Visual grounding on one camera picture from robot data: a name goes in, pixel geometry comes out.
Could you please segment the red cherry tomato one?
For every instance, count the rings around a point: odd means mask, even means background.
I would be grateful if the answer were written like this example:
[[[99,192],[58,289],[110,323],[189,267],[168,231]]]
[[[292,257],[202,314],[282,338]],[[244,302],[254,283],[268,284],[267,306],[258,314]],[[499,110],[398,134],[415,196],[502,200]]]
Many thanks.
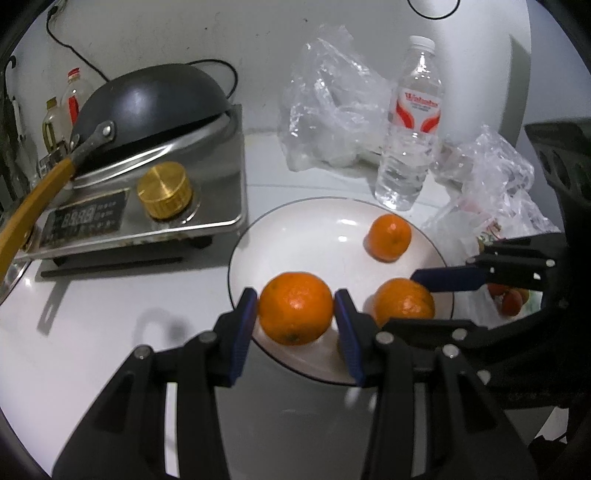
[[[507,287],[505,285],[494,284],[494,283],[488,284],[487,288],[488,288],[490,295],[493,298],[501,297],[509,290],[509,287]]]

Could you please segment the steel induction cooker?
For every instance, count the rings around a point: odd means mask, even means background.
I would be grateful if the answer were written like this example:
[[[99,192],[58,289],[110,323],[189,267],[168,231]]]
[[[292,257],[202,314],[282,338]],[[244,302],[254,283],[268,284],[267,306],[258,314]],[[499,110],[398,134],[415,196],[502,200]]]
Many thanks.
[[[151,168],[181,165],[189,204],[167,220],[152,218],[137,185]],[[68,183],[41,214],[16,261],[56,260],[235,231],[247,216],[242,106],[211,124]]]

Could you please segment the black wok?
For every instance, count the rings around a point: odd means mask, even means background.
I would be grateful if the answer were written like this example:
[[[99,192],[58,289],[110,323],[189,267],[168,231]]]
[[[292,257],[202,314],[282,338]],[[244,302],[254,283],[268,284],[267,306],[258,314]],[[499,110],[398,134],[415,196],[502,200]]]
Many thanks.
[[[93,155],[135,153],[147,140],[164,140],[188,126],[207,125],[228,112],[228,94],[192,65],[151,66],[100,87],[74,123],[74,147],[24,198],[1,231],[1,275],[24,246],[43,211]]]

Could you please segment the red cherry tomato two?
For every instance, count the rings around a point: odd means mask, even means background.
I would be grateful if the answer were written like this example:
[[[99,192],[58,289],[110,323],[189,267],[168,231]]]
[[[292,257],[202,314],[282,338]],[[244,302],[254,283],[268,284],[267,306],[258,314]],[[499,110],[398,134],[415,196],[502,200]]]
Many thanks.
[[[523,307],[523,297],[517,289],[506,291],[500,304],[500,313],[505,317],[517,316]]]

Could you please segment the white round plate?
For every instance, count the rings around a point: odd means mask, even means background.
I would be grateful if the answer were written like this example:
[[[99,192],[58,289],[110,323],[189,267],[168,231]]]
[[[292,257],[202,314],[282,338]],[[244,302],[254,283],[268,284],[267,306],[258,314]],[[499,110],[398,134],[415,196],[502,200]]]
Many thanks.
[[[366,237],[370,225],[386,214],[377,205],[339,197],[297,200],[267,212],[242,233],[228,265],[228,294],[232,306],[243,289],[263,287],[284,272],[318,276],[332,293],[349,291],[358,310],[370,312],[370,300],[384,282],[410,278],[423,268],[447,266],[443,255],[410,220],[412,241],[403,256],[392,263],[370,256]],[[338,352],[339,332],[332,326],[311,344],[288,347],[277,344],[256,322],[256,346],[280,366],[325,384],[353,386],[346,363]]]

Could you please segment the mandarin orange two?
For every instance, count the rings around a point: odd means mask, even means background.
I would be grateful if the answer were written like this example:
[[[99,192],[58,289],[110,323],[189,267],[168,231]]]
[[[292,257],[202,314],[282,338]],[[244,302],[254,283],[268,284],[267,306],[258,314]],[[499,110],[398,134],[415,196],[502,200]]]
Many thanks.
[[[284,346],[315,342],[332,325],[332,291],[308,272],[284,272],[263,288],[259,325],[266,336]]]

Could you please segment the mandarin orange one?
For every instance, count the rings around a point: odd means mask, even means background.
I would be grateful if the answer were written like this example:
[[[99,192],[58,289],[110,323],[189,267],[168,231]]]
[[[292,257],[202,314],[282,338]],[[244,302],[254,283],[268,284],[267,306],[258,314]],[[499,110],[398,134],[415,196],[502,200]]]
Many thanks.
[[[397,261],[410,247],[412,229],[402,217],[385,214],[373,222],[367,234],[367,250],[384,262]]]

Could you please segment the clear oil bottle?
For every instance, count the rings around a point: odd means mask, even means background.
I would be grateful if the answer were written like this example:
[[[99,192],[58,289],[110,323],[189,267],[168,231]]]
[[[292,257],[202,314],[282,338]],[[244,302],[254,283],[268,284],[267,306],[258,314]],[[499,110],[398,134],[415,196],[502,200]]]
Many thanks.
[[[46,114],[42,122],[42,137],[48,153],[58,149],[68,151],[69,123],[57,98],[46,102]]]

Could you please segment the red label sauce bottle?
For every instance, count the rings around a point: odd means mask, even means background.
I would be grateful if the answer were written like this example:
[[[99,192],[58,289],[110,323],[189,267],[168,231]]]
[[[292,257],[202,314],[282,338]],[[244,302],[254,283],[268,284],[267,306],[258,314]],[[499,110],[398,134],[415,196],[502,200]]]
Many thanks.
[[[82,107],[94,91],[92,84],[81,76],[80,69],[68,72],[67,85],[62,95],[62,107],[71,126],[76,123]]]

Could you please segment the bagged white bowl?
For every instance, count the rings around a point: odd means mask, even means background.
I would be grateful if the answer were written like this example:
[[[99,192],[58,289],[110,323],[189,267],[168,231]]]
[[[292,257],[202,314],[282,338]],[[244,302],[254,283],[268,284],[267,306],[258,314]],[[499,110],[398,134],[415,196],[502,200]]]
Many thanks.
[[[291,171],[351,169],[382,150],[391,83],[371,68],[344,26],[322,25],[291,67],[279,138]]]

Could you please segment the mandarin orange three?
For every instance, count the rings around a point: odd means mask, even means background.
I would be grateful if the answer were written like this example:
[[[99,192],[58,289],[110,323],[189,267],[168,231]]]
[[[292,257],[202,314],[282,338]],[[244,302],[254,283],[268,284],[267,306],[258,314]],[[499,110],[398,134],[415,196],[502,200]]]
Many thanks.
[[[431,320],[435,318],[435,300],[423,285],[405,278],[395,278],[377,289],[373,313],[379,327],[391,319]]]

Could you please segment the clear plastic water bottle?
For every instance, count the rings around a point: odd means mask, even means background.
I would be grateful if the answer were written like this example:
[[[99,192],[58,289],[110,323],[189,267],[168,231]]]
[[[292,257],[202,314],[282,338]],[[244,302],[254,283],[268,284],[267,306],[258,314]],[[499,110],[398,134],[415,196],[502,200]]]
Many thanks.
[[[436,44],[412,36],[388,111],[375,198],[390,210],[408,211],[418,199],[440,146],[444,87]]]

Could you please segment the printed clear plastic bag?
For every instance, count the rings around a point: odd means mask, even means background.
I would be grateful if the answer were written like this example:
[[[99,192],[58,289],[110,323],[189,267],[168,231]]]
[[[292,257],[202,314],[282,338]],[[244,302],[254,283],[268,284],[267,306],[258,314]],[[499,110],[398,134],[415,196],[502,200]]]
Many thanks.
[[[458,313],[462,318],[486,326],[501,323],[505,317],[500,313],[503,296],[493,298],[487,288],[490,283],[505,285],[509,290],[523,289],[544,294],[554,288],[566,247],[564,235],[559,230],[486,242],[471,232],[464,233],[454,227],[436,227],[431,224],[433,218],[426,224],[426,231],[443,254],[447,262],[444,267],[470,265],[487,272],[487,283],[480,289],[456,292],[460,298]],[[539,301],[535,301],[533,306],[525,302],[520,313],[510,318],[521,318],[539,309]]]

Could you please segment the crumpled clear plastic bag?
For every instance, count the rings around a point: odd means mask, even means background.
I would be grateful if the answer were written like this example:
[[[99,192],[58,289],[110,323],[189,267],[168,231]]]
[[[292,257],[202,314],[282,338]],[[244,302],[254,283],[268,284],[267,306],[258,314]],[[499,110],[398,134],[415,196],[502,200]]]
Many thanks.
[[[486,242],[559,230],[530,196],[533,165],[487,125],[472,141],[445,141],[432,172],[452,190],[431,221],[436,227],[471,232]]]

